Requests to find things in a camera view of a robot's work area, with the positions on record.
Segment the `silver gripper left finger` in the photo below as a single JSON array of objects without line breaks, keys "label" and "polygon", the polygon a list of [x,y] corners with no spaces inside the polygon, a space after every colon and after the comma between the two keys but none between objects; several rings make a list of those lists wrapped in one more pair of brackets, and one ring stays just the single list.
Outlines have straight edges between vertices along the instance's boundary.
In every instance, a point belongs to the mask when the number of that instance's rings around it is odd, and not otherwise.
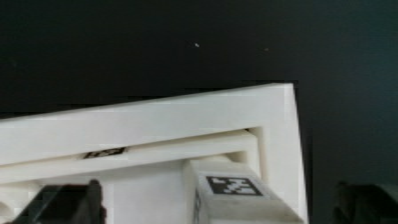
[{"label": "silver gripper left finger", "polygon": [[107,224],[103,187],[87,184],[45,185],[13,224]]}]

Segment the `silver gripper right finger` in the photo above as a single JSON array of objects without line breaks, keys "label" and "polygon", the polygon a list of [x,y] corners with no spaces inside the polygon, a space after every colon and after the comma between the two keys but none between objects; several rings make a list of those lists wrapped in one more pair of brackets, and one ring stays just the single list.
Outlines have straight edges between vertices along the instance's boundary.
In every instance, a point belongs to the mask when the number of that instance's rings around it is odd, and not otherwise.
[{"label": "silver gripper right finger", "polygon": [[398,224],[398,185],[338,184],[333,224]]}]

